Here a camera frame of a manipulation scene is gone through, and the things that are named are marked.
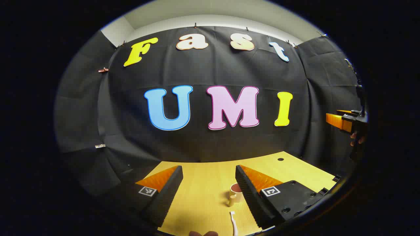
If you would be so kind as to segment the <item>beige cup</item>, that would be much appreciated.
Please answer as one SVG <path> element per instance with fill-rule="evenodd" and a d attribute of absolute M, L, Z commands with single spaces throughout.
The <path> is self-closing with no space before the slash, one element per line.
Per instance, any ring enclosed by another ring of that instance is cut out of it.
<path fill-rule="evenodd" d="M 235 205 L 236 203 L 240 203 L 243 201 L 244 199 L 243 192 L 238 183 L 232 184 L 230 186 L 228 199 L 229 199 L 228 206 L 230 207 Z"/>

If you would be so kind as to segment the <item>black backdrop cloth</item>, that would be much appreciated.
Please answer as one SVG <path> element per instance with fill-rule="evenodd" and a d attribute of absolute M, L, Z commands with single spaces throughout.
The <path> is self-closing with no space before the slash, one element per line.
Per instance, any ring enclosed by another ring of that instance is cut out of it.
<path fill-rule="evenodd" d="M 285 151 L 332 175 L 354 166 L 327 113 L 360 109 L 356 76 L 327 36 L 297 45 L 227 27 L 178 28 L 115 48 L 97 32 L 62 76 L 57 142 L 79 184 L 101 195 L 161 161 L 220 162 Z M 108 73 L 99 69 L 108 68 Z M 95 145 L 106 147 L 96 149 Z"/>

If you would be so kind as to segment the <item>white pink toothbrush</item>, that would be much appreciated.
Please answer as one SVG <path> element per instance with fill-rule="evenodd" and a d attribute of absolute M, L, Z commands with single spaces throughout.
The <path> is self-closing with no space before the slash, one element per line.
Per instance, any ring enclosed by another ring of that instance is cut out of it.
<path fill-rule="evenodd" d="M 238 236 L 238 228 L 237 228 L 237 223 L 234 219 L 234 215 L 235 212 L 234 211 L 230 211 L 230 218 L 231 218 L 231 222 L 232 222 L 232 226 L 233 226 L 233 236 Z"/>

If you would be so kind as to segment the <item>wooden desktop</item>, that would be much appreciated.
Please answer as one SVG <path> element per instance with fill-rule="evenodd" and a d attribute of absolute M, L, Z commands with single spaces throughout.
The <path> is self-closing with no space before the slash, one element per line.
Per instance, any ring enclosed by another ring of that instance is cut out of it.
<path fill-rule="evenodd" d="M 313 191 L 331 189 L 334 176 L 281 151 L 261 157 L 211 163 L 159 163 L 149 176 L 174 166 L 181 166 L 183 180 L 162 227 L 158 230 L 174 236 L 188 236 L 190 231 L 201 234 L 218 232 L 233 236 L 230 212 L 234 211 L 239 236 L 260 232 L 245 200 L 228 206 L 229 190 L 236 183 L 237 165 L 250 167 L 279 181 L 296 180 Z"/>

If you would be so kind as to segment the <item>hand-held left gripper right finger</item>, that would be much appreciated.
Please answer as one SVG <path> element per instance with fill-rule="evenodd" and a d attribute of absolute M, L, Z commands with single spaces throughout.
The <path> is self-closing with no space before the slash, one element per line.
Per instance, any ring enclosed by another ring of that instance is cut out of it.
<path fill-rule="evenodd" d="M 244 165 L 236 166 L 235 178 L 262 229 L 283 224 L 324 197 L 295 180 L 281 182 Z"/>

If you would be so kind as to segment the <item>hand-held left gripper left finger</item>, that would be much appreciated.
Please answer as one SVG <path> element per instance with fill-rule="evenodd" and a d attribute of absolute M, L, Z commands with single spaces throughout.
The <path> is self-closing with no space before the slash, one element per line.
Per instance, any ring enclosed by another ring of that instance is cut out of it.
<path fill-rule="evenodd" d="M 183 180 L 182 166 L 173 166 L 114 190 L 114 206 L 161 227 Z"/>

